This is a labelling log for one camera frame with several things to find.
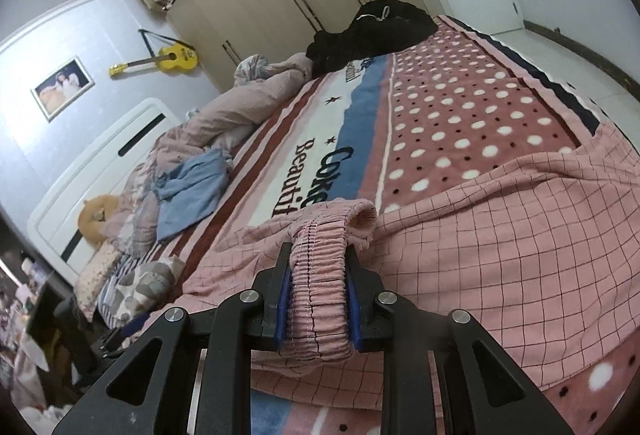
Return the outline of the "blue folded garment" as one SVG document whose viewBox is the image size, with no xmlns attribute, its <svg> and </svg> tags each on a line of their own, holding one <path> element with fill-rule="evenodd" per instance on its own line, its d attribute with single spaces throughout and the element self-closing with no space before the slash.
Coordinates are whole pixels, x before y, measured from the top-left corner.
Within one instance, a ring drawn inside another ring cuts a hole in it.
<svg viewBox="0 0 640 435">
<path fill-rule="evenodd" d="M 229 156 L 219 148 L 180 163 L 152 185 L 160 212 L 156 239 L 168 241 L 212 214 L 229 183 Z"/>
</svg>

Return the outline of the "pink striped quilt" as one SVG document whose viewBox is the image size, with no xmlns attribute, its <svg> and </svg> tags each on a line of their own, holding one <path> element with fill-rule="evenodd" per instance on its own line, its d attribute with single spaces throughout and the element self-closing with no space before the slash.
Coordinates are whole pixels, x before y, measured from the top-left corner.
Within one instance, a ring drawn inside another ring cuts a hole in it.
<svg viewBox="0 0 640 435">
<path fill-rule="evenodd" d="M 231 152 L 296 96 L 311 73 L 312 61 L 303 53 L 283 62 L 268 62 L 258 54 L 242 60 L 229 91 L 155 140 L 149 155 L 129 175 L 118 207 L 101 226 L 105 240 L 132 256 L 148 251 L 158 238 L 160 205 L 152 185 L 160 175 L 212 148 Z"/>
</svg>

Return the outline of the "bear print cream cloth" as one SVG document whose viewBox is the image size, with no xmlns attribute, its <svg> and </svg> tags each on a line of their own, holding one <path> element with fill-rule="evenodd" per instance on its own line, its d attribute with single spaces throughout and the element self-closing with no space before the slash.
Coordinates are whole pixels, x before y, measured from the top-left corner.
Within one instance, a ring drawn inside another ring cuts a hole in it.
<svg viewBox="0 0 640 435">
<path fill-rule="evenodd" d="M 119 262 L 96 299 L 96 309 L 110 329 L 125 327 L 162 303 L 182 276 L 184 264 L 176 255 L 143 263 Z"/>
</svg>

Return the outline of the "striped polka-dot bed blanket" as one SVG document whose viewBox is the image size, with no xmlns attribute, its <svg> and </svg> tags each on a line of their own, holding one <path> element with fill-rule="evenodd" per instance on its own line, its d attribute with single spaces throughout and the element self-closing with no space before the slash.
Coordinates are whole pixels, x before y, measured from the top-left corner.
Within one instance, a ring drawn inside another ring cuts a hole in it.
<svg viewBox="0 0 640 435">
<path fill-rule="evenodd" d="M 620 130 L 512 48 L 449 17 L 437 25 L 434 36 L 401 52 L 357 59 L 306 83 L 228 153 L 217 209 L 134 256 L 145 263 L 176 255 L 186 264 L 171 304 L 232 230 L 337 200 L 367 200 L 383 213 L 524 156 L 575 150 L 602 123 Z M 563 418 L 577 434 L 611 433 L 638 399 L 639 368 L 593 431 L 577 432 Z"/>
</svg>

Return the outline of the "yellow ukulele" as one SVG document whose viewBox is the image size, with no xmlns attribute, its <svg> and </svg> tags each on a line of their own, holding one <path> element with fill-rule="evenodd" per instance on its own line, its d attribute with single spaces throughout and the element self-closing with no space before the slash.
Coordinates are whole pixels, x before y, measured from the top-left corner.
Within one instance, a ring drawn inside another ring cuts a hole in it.
<svg viewBox="0 0 640 435">
<path fill-rule="evenodd" d="M 129 71 L 130 69 L 154 66 L 160 71 L 169 72 L 174 70 L 179 71 L 191 71 L 194 70 L 200 60 L 198 59 L 198 53 L 195 48 L 189 43 L 172 38 L 171 36 L 163 36 L 156 32 L 139 29 L 138 33 L 142 37 L 143 43 L 146 46 L 150 56 L 132 62 L 123 62 L 108 68 L 108 75 L 111 78 L 119 77 L 122 73 Z M 166 47 L 161 47 L 158 52 L 153 50 L 150 43 L 150 36 L 164 40 L 169 43 Z"/>
</svg>

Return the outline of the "pink checked pants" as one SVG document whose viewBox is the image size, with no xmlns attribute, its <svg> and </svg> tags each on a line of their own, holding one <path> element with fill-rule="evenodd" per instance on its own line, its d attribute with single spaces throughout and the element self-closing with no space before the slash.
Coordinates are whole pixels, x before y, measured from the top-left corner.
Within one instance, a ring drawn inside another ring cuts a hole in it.
<svg viewBox="0 0 640 435">
<path fill-rule="evenodd" d="M 533 154 L 383 213 L 315 204 L 230 231 L 183 287 L 205 311 L 250 284 L 291 241 L 292 332 L 257 354 L 256 389 L 300 403 L 378 409 L 382 360 L 346 339 L 344 259 L 424 311 L 472 313 L 577 432 L 614 410 L 639 368 L 639 156 L 602 123 L 575 150 Z"/>
</svg>

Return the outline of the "white headboard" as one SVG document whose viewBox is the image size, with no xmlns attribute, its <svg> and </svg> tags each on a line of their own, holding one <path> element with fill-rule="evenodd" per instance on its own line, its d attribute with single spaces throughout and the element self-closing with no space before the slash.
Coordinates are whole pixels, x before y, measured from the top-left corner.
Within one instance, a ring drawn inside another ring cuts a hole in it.
<svg viewBox="0 0 640 435">
<path fill-rule="evenodd" d="M 157 137 L 180 123 L 160 99 L 144 99 L 81 152 L 30 214 L 29 241 L 69 285 L 94 253 L 77 226 L 85 202 L 121 194 Z"/>
</svg>

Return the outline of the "orange plush toy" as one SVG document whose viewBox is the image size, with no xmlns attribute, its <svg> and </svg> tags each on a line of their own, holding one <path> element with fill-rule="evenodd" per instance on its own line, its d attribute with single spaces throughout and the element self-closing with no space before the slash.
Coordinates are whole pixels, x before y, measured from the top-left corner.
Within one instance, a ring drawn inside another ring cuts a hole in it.
<svg viewBox="0 0 640 435">
<path fill-rule="evenodd" d="M 101 233 L 102 225 L 115 213 L 119 205 L 119 196 L 102 195 L 84 201 L 77 226 L 79 233 L 88 244 L 99 247 L 105 240 Z"/>
</svg>

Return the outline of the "black clothes pile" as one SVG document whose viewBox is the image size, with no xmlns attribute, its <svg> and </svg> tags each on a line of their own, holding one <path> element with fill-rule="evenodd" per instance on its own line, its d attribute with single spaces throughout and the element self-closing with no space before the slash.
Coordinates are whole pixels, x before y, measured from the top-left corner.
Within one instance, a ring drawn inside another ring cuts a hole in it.
<svg viewBox="0 0 640 435">
<path fill-rule="evenodd" d="M 360 6 L 344 31 L 318 31 L 306 57 L 312 61 L 312 76 L 318 78 L 356 59 L 401 52 L 437 30 L 434 19 L 422 8 L 398 0 L 374 0 Z"/>
</svg>

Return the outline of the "framed wall photo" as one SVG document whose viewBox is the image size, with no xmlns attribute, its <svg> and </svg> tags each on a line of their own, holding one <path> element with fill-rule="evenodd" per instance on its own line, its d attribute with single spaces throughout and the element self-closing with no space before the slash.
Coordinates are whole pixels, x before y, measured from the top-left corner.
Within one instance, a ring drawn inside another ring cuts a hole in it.
<svg viewBox="0 0 640 435">
<path fill-rule="evenodd" d="M 30 92 L 40 111 L 50 122 L 93 86 L 93 78 L 75 56 L 55 69 L 50 77 Z"/>
</svg>

